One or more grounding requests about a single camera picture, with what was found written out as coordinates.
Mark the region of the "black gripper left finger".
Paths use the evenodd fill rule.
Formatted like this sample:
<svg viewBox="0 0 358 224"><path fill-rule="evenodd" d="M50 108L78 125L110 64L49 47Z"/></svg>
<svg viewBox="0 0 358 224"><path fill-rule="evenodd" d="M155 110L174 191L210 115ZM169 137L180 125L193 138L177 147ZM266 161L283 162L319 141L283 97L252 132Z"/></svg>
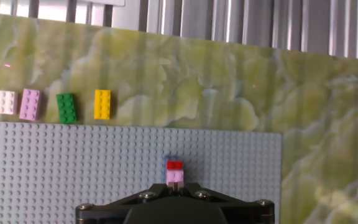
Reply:
<svg viewBox="0 0 358 224"><path fill-rule="evenodd" d="M171 196L175 183L153 184L150 188L106 205L82 203L75 208L75 224L125 223L138 205Z"/></svg>

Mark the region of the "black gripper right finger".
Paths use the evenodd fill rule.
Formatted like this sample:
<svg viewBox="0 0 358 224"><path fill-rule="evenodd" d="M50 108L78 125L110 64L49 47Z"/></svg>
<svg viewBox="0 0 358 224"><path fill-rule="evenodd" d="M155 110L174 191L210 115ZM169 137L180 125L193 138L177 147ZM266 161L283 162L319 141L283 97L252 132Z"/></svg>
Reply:
<svg viewBox="0 0 358 224"><path fill-rule="evenodd" d="M175 195L191 201L180 205L188 223L275 223L275 204L269 199L243 201L197 183L177 182Z"/></svg>

